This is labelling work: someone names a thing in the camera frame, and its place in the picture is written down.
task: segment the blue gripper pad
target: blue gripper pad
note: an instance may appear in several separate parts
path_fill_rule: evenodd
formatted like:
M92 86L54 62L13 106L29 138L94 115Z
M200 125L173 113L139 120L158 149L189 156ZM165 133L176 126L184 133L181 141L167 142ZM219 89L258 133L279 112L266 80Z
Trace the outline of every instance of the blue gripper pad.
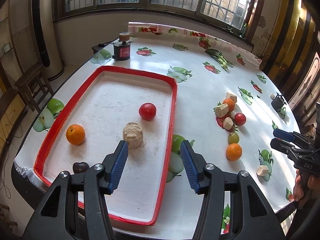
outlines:
M118 149L117 147L113 154L116 154L117 151L119 151L119 154L110 173L109 190L111 193L118 188L124 165L128 158L128 143L124 142L121 149Z
M201 187L199 183L198 171L192 160L191 155L195 155L190 143L182 141L180 144L180 156L183 161L184 169L186 170L190 187L198 194Z
M281 140L284 140L286 142L294 142L294 136L291 133L288 133L288 132L283 131L281 129L275 129L273 131L273 136L277 137Z

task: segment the tray rim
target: tray rim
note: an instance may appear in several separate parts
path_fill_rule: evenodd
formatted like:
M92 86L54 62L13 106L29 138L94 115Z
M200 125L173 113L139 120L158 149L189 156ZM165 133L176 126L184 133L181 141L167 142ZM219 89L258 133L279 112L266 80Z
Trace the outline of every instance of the tray rim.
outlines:
M125 67L117 67L117 66L100 66L98 67L85 81L84 83L78 88L78 90L74 93L74 95L71 97L71 99L68 101L68 103L65 105L61 113L58 115L56 120L54 121L52 127L50 128L49 132L46 134L41 147L39 149L39 152L36 157L36 161L34 164L34 173L47 185L50 186L52 183L43 176L43 169L44 169L44 163L49 155L49 152L52 149L52 145L55 142L56 137L58 136L61 127L63 126L64 122L69 117L72 110L75 108L76 104L78 103L79 99L82 97L82 95L86 92L86 90L90 87L90 85L95 81L95 79L102 73L102 72L113 72L113 73L122 73L122 74L129 74L129 75L135 75L135 76L143 76L153 79L158 79L166 82L170 87L172 88L172 101L171 101L171 107L170 107L170 118L169 118L169 128L168 128L168 138L167 138L167 145L165 150L165 156L164 156L164 165L162 169L161 174L161 180L160 180L160 186L158 191L158 196L156 200L156 205L154 209L154 213L152 216L152 219L150 221L141 221L141 220L133 220L133 219L127 219L120 216L116 216L113 214L108 214L110 218L124 222L129 224L135 224L135 225L142 225L142 226L153 226L156 223L156 219L159 215L161 202L164 194L164 188L166 184L166 178L169 168L169 162L170 162L170 154L171 154L171 145L172 145L172 135L173 135L173 127L174 127L174 117L175 117L175 107L177 102L177 90L178 85L174 78L148 72L144 70L136 70L136 69L129 69ZM84 208L84 203L78 201L78 205L81 208Z

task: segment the black device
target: black device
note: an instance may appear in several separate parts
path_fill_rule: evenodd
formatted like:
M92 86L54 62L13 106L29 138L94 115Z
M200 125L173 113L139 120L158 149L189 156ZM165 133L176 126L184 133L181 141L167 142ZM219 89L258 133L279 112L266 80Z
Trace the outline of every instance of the black device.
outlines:
M279 113L281 111L281 108L286 104L286 102L284 101L284 98L282 95L279 95L277 93L277 95L275 96L275 98L272 100L271 102L271 106L274 110L276 110L277 113Z

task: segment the fruit-patterned tablecloth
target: fruit-patterned tablecloth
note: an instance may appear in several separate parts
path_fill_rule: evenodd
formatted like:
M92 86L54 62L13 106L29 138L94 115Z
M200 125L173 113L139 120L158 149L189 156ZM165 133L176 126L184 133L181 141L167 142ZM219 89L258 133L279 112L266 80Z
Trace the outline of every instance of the fruit-patterned tablecloth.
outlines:
M29 171L54 119L80 85L101 65L115 65L167 75L178 83L172 150L177 151L181 138L193 142L195 152L221 170L238 173L248 171L258 184L274 211L292 200L295 169L280 152L270 148L273 130L299 132L291 109L285 106L278 114L272 107L270 94L279 90L259 70L259 59L228 42L204 33L172 26L131 23L131 58L112 59L113 45L106 46L86 62L57 91L56 101L41 113L15 159L18 169ZM242 156L237 161L226 158L229 132L221 126L214 108L223 102L226 93L237 96L235 113L243 113L246 123L233 127L237 131ZM269 174L258 177L260 164ZM221 232L228 231L229 194L225 194ZM157 239L191 239L202 205L202 195L190 188L185 171L166 184L158 219L154 226L137 226L113 221L116 231Z

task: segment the orange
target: orange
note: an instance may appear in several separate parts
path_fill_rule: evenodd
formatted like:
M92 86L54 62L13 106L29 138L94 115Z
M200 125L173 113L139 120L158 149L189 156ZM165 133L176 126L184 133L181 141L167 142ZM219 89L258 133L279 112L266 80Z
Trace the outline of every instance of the orange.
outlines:
M83 143L85 138L84 128L79 124L70 125L67 129L66 137L69 143L79 145Z
M226 98L225 100L223 100L222 102L223 104L227 104L229 106L229 112L232 112L235 109L235 101L231 98Z
M226 156L231 161L238 160L242 155L242 148L237 143L231 143L226 149Z

